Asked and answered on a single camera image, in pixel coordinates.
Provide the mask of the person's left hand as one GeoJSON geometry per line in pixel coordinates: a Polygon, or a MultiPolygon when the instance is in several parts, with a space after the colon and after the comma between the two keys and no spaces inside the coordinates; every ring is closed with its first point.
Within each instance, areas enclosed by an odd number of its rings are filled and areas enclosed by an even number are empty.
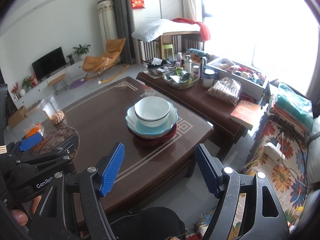
{"type": "MultiPolygon", "coordinates": [[[[41,201],[41,198],[42,198],[42,196],[39,195],[31,201],[30,211],[31,211],[32,215],[35,214],[36,209],[41,201]]],[[[28,216],[25,212],[23,212],[22,210],[10,210],[10,212],[11,212],[13,218],[16,220],[16,222],[20,226],[26,226],[26,224],[28,222],[28,216]]]]}

